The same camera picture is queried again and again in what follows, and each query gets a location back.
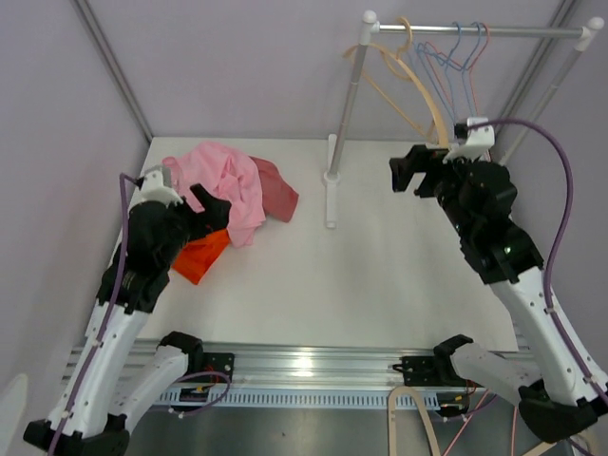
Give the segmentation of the beige wooden hanger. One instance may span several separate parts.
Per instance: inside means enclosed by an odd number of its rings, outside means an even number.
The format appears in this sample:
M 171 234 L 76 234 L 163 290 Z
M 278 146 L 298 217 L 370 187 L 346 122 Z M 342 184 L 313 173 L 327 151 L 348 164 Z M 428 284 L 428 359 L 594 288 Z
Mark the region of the beige wooden hanger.
M 370 47 L 379 52 L 384 65 L 392 76 L 403 82 L 415 87 L 416 91 L 423 98 L 427 110 L 431 116 L 431 121 L 427 129 L 424 129 L 420 124 L 415 122 L 373 79 L 368 75 L 365 69 L 361 72 L 361 77 L 382 97 L 382 99 L 401 117 L 401 119 L 410 126 L 416 133 L 422 136 L 427 143 L 448 146 L 449 137 L 447 133 L 447 124 L 441 110 L 435 103 L 432 95 L 427 87 L 415 74 L 413 69 L 408 66 L 402 59 L 402 56 L 413 47 L 413 28 L 409 20 L 405 16 L 399 16 L 397 22 L 405 27 L 406 40 L 397 47 L 395 51 L 387 47 L 370 43 Z

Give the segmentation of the light pink t shirt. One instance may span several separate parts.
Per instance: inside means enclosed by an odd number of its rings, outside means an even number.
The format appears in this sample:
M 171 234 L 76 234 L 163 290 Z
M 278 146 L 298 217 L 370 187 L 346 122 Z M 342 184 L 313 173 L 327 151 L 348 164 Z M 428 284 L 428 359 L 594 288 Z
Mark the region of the light pink t shirt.
M 201 185 L 211 196 L 231 203 L 227 232 L 239 248 L 253 243 L 256 228 L 266 217 L 257 166 L 243 152 L 219 142 L 201 142 L 179 157 L 166 157 L 162 164 L 171 172 L 173 188 L 196 213 L 203 205 L 191 191 Z

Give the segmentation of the orange t shirt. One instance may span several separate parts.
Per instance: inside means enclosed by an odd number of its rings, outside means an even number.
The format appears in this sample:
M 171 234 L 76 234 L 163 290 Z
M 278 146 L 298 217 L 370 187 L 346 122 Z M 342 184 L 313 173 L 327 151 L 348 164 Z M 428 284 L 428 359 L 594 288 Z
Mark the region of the orange t shirt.
M 191 241 L 181 250 L 172 269 L 192 284 L 198 285 L 230 243 L 226 230 Z

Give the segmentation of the dusty rose t shirt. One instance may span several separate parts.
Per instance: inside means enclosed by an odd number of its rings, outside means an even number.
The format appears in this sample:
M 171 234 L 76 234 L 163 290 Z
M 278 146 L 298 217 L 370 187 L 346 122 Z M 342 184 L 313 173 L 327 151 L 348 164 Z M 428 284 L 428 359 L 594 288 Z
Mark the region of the dusty rose t shirt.
M 262 190 L 264 213 L 283 223 L 294 216 L 299 195 L 281 176 L 278 168 L 271 162 L 251 156 L 255 163 Z

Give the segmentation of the blue wire hanger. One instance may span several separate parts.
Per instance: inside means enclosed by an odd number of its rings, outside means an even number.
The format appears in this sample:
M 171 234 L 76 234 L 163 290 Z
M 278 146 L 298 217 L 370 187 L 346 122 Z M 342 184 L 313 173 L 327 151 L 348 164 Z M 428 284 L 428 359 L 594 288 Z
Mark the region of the blue wire hanger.
M 448 93 L 446 95 L 449 106 L 450 106 L 450 117 L 454 123 L 458 119 L 461 118 L 459 114 L 459 95 L 454 91 L 454 84 L 452 83 L 451 74 L 458 74 L 461 80 L 462 85 L 462 93 L 464 94 L 466 100 L 466 106 L 468 109 L 466 117 L 469 115 L 477 115 L 478 114 L 478 106 L 476 101 L 475 90 L 473 88 L 471 70 L 474 68 L 477 57 L 479 55 L 478 47 L 481 44 L 483 37 L 483 29 L 484 26 L 479 22 L 473 22 L 470 24 L 472 28 L 476 29 L 477 41 L 475 46 L 471 49 L 471 51 L 467 54 L 462 62 L 458 62 L 454 59 L 458 48 L 463 41 L 464 33 L 463 28 L 458 22 L 454 22 L 453 26 L 457 29 L 457 40 L 449 50 L 449 52 L 444 56 L 444 76 L 447 82 Z
M 455 43 L 448 52 L 439 49 L 429 40 L 417 42 L 415 52 L 441 104 L 446 109 L 451 124 L 456 124 L 459 119 L 460 103 L 454 76 L 462 67 L 453 60 L 453 55 L 461 43 L 462 32 L 458 22 L 452 22 L 451 25 L 458 30 L 458 33 Z

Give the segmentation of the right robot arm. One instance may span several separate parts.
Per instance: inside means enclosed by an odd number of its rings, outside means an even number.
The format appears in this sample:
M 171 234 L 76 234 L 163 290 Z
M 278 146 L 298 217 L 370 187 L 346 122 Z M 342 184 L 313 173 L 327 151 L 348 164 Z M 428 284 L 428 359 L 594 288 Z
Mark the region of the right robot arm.
M 531 236 L 510 217 L 518 191 L 508 170 L 492 161 L 447 159 L 447 151 L 414 145 L 389 160 L 395 192 L 422 174 L 415 196 L 435 198 L 460 239 L 466 263 L 518 325 L 536 366 L 527 369 L 463 334 L 434 350 L 432 372 L 443 384 L 471 381 L 516 407 L 542 441 L 557 443 L 607 412 L 607 375 L 575 336 L 564 312 L 548 303 L 548 268 Z

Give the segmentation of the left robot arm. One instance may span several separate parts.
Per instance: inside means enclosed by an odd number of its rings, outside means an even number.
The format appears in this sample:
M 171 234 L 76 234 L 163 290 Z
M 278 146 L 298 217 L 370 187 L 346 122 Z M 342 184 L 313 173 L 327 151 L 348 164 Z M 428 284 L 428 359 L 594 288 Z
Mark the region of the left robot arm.
M 48 455 L 123 455 L 137 424 L 168 387 L 207 375 L 201 341 L 171 332 L 152 360 L 120 383 L 180 252 L 228 225 L 230 201 L 200 184 L 191 190 L 200 213 L 164 184 L 134 206 L 122 202 L 122 239 L 102 276 L 75 371 L 48 417 L 27 424 L 25 443 Z

